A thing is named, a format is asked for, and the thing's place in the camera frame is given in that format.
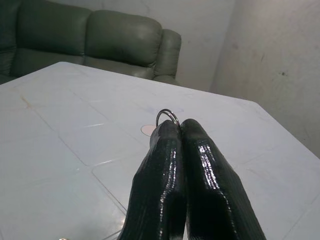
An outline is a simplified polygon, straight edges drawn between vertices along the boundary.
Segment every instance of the metal ring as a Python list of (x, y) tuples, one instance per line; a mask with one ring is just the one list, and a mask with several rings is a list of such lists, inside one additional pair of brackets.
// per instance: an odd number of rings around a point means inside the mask
[(180, 122), (179, 122), (177, 116), (171, 110), (166, 109), (166, 108), (159, 111), (158, 115), (156, 116), (156, 120), (155, 120), (156, 127), (158, 127), (158, 125), (159, 125), (159, 118), (160, 118), (161, 114), (167, 115), (172, 120), (172, 122), (174, 122), (178, 126), (178, 128), (180, 129)]

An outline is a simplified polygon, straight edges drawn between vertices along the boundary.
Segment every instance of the dark green fabric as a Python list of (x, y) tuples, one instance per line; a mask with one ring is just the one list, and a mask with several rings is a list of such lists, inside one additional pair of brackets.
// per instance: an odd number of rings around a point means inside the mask
[(81, 7), (25, 0), (18, 14), (17, 46), (81, 56), (90, 13)]
[(180, 86), (180, 84), (175, 80), (173, 76), (168, 76), (168, 75), (156, 76), (153, 80), (157, 82), (165, 83), (165, 84)]
[(90, 56), (84, 58), (84, 65), (143, 79), (152, 79), (154, 77), (154, 70), (152, 67), (130, 65), (119, 61), (98, 59)]
[(85, 55), (142, 67), (155, 64), (162, 28), (148, 17), (99, 10), (87, 25)]
[(44, 52), (18, 48), (11, 68), (11, 76), (21, 77), (58, 62), (83, 64), (83, 56), (72, 56), (55, 52)]
[(9, 75), (16, 52), (16, 24), (20, 0), (0, 0), (0, 74)]
[(176, 76), (180, 48), (181, 36), (175, 31), (164, 29), (154, 68), (156, 76)]
[(2, 75), (0, 74), (0, 85), (1, 84), (5, 84), (13, 79), (16, 79), (16, 77), (14, 76), (6, 76), (6, 75)]

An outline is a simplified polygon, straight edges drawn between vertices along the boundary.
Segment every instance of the white wall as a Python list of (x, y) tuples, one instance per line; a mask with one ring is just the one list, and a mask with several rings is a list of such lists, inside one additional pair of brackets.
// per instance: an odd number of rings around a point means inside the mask
[(320, 157), (320, 1), (238, 0), (211, 91), (259, 103)]
[(176, 79), (209, 91), (235, 0), (52, 0), (153, 18), (182, 36)]

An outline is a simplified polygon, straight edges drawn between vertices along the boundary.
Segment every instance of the shiny black material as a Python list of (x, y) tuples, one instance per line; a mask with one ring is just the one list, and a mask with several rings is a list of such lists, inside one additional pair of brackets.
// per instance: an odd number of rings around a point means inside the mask
[(169, 120), (150, 138), (136, 172), (125, 223), (118, 240), (182, 240), (186, 221), (181, 136)]
[(265, 240), (239, 176), (201, 125), (181, 125), (189, 240)]

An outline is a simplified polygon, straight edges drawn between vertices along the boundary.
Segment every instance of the white table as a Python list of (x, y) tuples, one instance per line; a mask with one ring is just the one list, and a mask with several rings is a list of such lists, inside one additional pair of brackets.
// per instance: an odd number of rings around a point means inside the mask
[(320, 160), (258, 104), (60, 62), (0, 86), (0, 239), (117, 238), (163, 108), (206, 129), (268, 240), (319, 238)]

